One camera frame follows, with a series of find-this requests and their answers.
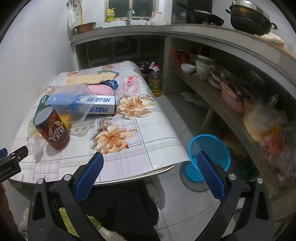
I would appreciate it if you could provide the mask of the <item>clear bottle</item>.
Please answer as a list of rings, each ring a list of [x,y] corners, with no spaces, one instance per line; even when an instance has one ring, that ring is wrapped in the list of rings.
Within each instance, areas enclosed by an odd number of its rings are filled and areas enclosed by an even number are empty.
[[[29,121],[27,132],[27,149],[30,155],[36,155],[38,152],[44,149],[47,142],[44,140],[44,138],[33,125],[33,120]]]

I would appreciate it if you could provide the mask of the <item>red cartoon drink can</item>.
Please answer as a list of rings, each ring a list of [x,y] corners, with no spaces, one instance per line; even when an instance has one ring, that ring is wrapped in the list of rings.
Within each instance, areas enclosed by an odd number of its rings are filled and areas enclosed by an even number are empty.
[[[69,143],[69,131],[52,105],[38,111],[33,118],[33,125],[54,149],[63,149]]]

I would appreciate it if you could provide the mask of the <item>blue white toothpaste box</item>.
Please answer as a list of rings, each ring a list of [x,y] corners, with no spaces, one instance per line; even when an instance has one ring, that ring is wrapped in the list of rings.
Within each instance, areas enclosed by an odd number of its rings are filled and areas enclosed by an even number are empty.
[[[60,114],[114,114],[114,96],[55,94],[48,98],[46,105],[52,105]]]

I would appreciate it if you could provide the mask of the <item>clear plastic container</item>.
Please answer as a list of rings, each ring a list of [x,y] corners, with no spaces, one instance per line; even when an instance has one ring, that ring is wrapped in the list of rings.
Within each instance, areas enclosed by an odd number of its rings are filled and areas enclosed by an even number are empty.
[[[86,84],[66,85],[57,87],[46,100],[46,105],[52,105],[60,116],[68,115],[67,123],[79,124],[96,99],[97,95]]]

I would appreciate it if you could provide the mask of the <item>pink round item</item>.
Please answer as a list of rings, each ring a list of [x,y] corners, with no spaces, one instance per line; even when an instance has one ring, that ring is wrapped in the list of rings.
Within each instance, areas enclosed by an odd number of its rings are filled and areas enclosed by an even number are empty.
[[[87,86],[93,93],[96,95],[107,95],[107,96],[113,96],[114,90],[107,85],[104,84],[92,84]]]

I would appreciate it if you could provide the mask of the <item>clear pink printed bag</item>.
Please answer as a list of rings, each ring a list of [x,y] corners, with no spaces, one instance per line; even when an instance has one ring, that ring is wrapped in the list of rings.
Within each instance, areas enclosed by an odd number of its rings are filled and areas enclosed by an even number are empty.
[[[140,94],[142,78],[138,76],[128,76],[123,78],[121,93],[124,96],[134,96]]]

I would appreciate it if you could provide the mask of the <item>blue plastic wrapper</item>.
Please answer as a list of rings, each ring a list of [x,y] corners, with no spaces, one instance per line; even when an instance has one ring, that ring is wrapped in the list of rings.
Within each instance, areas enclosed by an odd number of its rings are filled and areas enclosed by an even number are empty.
[[[108,87],[111,87],[113,90],[118,89],[118,83],[116,80],[106,80],[106,81],[103,81],[102,84],[107,85]]]

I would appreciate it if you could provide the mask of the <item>yellow paper package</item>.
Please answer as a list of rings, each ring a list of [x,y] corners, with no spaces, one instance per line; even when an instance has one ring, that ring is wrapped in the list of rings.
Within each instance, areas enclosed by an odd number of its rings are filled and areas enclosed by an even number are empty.
[[[97,74],[88,74],[81,76],[74,76],[66,81],[66,85],[78,85],[78,84],[100,84],[104,81],[114,80],[118,76],[117,72],[100,71]]]

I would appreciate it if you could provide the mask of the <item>floral tablecloth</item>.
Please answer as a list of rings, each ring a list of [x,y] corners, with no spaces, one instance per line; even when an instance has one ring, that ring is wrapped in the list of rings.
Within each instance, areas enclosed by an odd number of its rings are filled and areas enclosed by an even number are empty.
[[[124,114],[89,115],[79,126],[72,126],[70,141],[64,149],[46,146],[27,156],[20,163],[22,171],[13,180],[26,184],[34,184],[39,178],[57,181],[73,174],[95,152],[104,157],[97,185],[157,175],[188,161],[184,145],[145,83],[138,96],[144,109],[133,113],[132,118]]]

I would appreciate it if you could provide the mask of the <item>pink basin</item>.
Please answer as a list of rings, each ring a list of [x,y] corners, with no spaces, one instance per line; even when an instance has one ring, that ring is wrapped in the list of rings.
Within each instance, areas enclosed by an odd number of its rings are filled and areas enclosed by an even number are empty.
[[[222,88],[222,99],[224,102],[237,113],[247,113],[252,110],[251,98],[243,98],[238,96],[234,88],[230,88],[230,85],[220,82]]]

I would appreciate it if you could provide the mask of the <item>white rag on floor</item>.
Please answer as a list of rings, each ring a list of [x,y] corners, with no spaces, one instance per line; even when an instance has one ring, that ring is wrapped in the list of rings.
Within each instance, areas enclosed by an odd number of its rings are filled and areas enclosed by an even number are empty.
[[[209,105],[199,94],[191,94],[189,92],[181,92],[180,95],[184,97],[184,100],[189,103],[193,103],[200,108],[209,109]]]

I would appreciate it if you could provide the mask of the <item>stack of plates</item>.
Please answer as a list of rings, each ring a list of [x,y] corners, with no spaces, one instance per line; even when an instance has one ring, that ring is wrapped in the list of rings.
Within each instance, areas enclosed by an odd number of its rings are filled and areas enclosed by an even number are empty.
[[[229,81],[233,74],[222,66],[211,66],[208,71],[207,81],[215,89],[221,90],[221,82]]]

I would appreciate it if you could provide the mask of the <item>dark ceramic jar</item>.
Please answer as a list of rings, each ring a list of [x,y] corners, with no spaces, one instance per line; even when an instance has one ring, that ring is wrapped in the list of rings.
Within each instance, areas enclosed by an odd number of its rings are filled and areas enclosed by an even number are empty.
[[[138,63],[138,68],[144,77],[145,81],[148,82],[149,75],[151,73],[150,64],[145,61],[141,61]]]

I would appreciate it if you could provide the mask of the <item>white cloth on counter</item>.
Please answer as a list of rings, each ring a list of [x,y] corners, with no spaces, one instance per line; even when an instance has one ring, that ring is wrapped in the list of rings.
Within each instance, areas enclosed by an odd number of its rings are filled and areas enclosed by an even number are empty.
[[[261,35],[261,37],[277,47],[287,50],[285,42],[278,35],[269,32],[268,34]]]

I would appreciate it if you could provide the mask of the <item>sink faucet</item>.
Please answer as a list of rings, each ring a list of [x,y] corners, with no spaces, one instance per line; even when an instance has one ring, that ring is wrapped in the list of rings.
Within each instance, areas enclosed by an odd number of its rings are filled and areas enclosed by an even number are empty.
[[[132,16],[134,14],[134,10],[133,9],[129,9],[126,15],[126,25],[130,26],[131,25],[131,21],[132,21]]]

